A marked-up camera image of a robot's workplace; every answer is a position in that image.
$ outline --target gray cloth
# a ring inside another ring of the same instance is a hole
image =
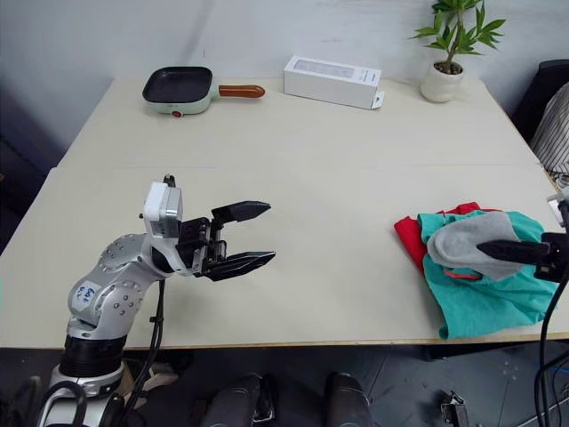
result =
[[[431,236],[427,250],[437,264],[472,269],[492,280],[503,280],[518,273],[522,264],[495,260],[478,250],[479,243],[490,240],[519,242],[506,213],[488,212],[445,225]]]

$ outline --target red cloth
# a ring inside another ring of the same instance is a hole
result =
[[[482,209],[477,202],[470,202],[458,205],[450,211],[440,211],[437,213],[466,215],[472,211],[480,210],[492,211],[493,209]],[[424,274],[423,257],[427,254],[427,246],[421,240],[421,226],[419,222],[406,216],[403,220],[397,221],[393,227],[414,264],[421,274]]]

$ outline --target white box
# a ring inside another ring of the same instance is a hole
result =
[[[377,109],[381,70],[293,56],[284,67],[284,93],[313,100]]]

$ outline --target tabletop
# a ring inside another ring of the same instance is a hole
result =
[[[117,79],[60,166],[539,163],[480,80],[465,80],[445,104],[426,101],[416,85],[382,80],[378,110],[285,95],[281,79],[220,83],[255,83],[267,92],[258,100],[215,100],[202,114],[176,119],[148,108],[144,80]]]
[[[169,278],[164,347],[440,342],[442,314],[394,222],[477,201],[560,230],[545,200],[554,190],[538,165],[58,167],[0,257],[0,345],[62,347],[70,288],[109,242],[144,231],[138,214],[150,183],[165,173],[182,188],[186,220],[241,200],[269,202],[272,209],[228,224],[222,236],[229,254],[276,257],[221,282]],[[148,346],[156,295],[152,286],[127,347]],[[567,336],[567,325],[565,294],[551,336]],[[466,341],[536,339],[540,327]]]

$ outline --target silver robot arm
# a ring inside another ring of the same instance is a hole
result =
[[[110,427],[120,422],[123,404],[113,392],[124,371],[126,336],[150,285],[174,273],[223,280],[264,265],[274,252],[226,256],[220,231],[227,222],[249,220],[269,208],[262,202],[241,202],[213,209],[212,220],[182,222],[181,190],[173,177],[152,183],[141,215],[147,233],[128,234],[108,245],[68,296],[71,319],[65,350],[50,387],[81,387],[88,403],[83,425]],[[38,426],[72,425],[77,408],[72,398],[65,387],[47,396]]]

